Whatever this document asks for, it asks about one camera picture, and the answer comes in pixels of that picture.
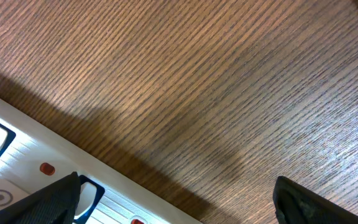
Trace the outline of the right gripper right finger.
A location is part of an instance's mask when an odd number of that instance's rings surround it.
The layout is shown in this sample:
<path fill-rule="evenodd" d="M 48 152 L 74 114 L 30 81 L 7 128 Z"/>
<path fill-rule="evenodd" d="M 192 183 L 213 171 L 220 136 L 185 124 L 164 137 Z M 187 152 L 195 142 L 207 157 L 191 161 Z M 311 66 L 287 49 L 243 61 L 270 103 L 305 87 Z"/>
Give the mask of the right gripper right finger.
<path fill-rule="evenodd" d="M 358 223 L 358 216 L 287 177 L 279 176 L 273 191 L 279 224 Z"/>

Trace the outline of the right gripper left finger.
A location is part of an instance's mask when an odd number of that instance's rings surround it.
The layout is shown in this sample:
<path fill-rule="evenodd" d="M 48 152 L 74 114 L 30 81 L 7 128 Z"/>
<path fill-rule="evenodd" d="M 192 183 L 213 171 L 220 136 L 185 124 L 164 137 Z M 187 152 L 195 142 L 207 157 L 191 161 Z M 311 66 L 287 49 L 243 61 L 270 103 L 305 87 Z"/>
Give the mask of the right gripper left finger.
<path fill-rule="evenodd" d="M 0 210 L 0 224 L 72 224 L 80 201 L 79 175 L 70 175 Z"/>

